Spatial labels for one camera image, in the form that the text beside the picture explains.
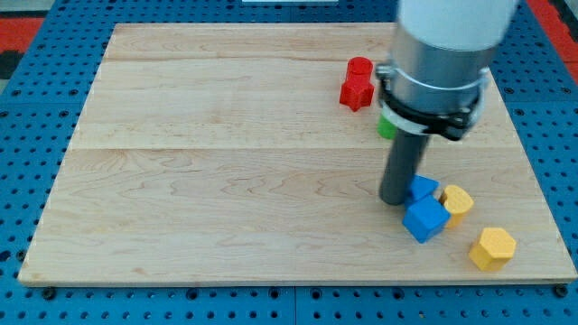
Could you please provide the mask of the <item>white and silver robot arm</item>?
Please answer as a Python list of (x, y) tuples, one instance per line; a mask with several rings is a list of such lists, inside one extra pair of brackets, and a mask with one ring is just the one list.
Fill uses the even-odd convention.
[(400, 0), (385, 62), (382, 115), (412, 135), (462, 139), (484, 110), (489, 65), (517, 0)]

